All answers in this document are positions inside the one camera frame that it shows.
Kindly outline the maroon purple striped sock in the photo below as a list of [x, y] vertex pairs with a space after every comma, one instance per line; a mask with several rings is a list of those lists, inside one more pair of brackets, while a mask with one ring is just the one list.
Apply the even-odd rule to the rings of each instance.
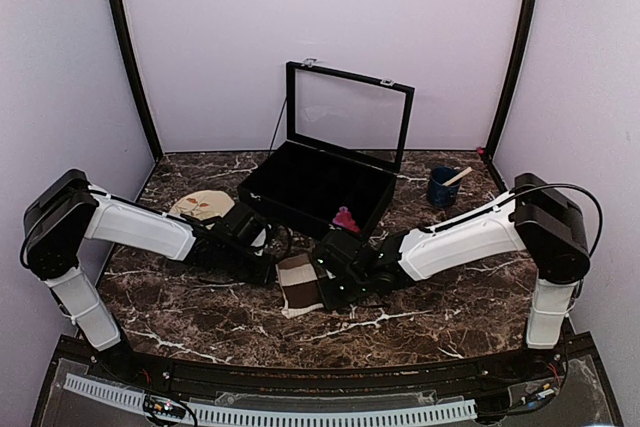
[[335, 214], [332, 220], [332, 224], [334, 226], [344, 228], [347, 231], [350, 231], [352, 233], [356, 233], [356, 234], [360, 233], [359, 226], [354, 220], [352, 213], [349, 211], [349, 209], [346, 206], [341, 206], [338, 209], [337, 213]]

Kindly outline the beige brown striped sock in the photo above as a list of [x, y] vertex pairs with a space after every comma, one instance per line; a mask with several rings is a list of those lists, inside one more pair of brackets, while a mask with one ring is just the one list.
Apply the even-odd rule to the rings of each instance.
[[289, 257], [276, 265], [284, 305], [282, 315], [293, 319], [323, 309], [318, 275], [307, 254]]

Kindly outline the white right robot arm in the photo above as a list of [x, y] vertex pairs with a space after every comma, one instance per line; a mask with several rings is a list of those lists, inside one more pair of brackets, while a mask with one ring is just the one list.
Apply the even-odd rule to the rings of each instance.
[[494, 200], [439, 224], [390, 235], [379, 248], [333, 229], [310, 255], [312, 267], [328, 275], [320, 283], [324, 305], [335, 310], [372, 294], [384, 296], [411, 287], [454, 267], [526, 251], [537, 268], [536, 284], [526, 346], [511, 357], [510, 371], [530, 381], [547, 367], [548, 350], [560, 339], [599, 244], [587, 239], [582, 210], [563, 195], [564, 190], [586, 191], [521, 174], [511, 190]]

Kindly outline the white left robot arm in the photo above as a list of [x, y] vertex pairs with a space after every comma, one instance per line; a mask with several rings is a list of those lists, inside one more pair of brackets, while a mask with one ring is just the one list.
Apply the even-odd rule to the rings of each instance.
[[201, 268], [227, 269], [231, 277], [266, 285], [276, 258], [267, 248], [275, 227], [244, 203], [200, 220], [170, 214], [114, 196], [70, 169], [25, 211], [19, 259], [61, 303], [89, 345], [103, 352], [101, 364], [120, 383], [141, 374], [140, 359], [95, 285], [80, 266], [86, 240], [108, 242]]

